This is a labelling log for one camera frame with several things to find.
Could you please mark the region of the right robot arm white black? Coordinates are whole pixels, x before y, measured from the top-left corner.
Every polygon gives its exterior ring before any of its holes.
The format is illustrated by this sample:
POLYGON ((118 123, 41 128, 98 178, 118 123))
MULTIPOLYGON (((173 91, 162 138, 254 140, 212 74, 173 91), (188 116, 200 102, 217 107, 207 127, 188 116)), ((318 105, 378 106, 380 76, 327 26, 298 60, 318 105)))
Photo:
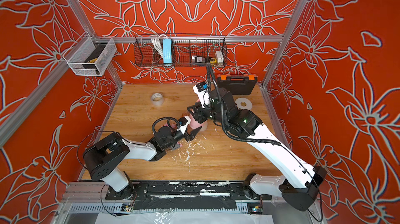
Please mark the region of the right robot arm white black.
POLYGON ((199 101, 187 108, 190 115, 198 123, 214 121, 227 137, 257 149, 282 174, 275 177, 249 174, 242 184, 245 196, 250 199, 259 195, 277 196, 299 211, 308 211, 315 200, 322 199, 319 187, 326 170, 300 159, 251 110, 239 109, 232 94, 217 84, 211 64, 205 67, 207 81, 193 87, 199 101))

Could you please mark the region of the opaque pink spray bottle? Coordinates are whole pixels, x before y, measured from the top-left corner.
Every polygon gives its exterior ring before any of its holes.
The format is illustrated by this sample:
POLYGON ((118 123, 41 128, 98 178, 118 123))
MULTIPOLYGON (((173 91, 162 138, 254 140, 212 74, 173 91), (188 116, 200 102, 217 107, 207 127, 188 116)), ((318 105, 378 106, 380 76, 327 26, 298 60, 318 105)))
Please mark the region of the opaque pink spray bottle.
POLYGON ((189 124, 190 128, 192 130, 197 129, 197 128, 202 128, 203 125, 201 123, 198 123, 197 121, 195 121, 194 119, 191 119, 191 122, 189 124))

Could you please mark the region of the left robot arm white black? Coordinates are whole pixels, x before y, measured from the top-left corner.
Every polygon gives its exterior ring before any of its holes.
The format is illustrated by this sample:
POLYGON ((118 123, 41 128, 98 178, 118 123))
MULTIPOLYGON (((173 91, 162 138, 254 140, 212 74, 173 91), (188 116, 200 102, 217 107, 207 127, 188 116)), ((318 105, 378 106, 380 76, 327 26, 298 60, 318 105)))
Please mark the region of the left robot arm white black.
POLYGON ((83 152, 83 160, 92 180, 108 184, 116 193, 132 194, 133 185, 126 173, 118 169, 127 159, 158 161, 169 149, 195 139, 202 127, 188 131, 191 119, 162 117, 152 124, 153 137, 146 143, 129 141, 118 132, 112 132, 83 152))

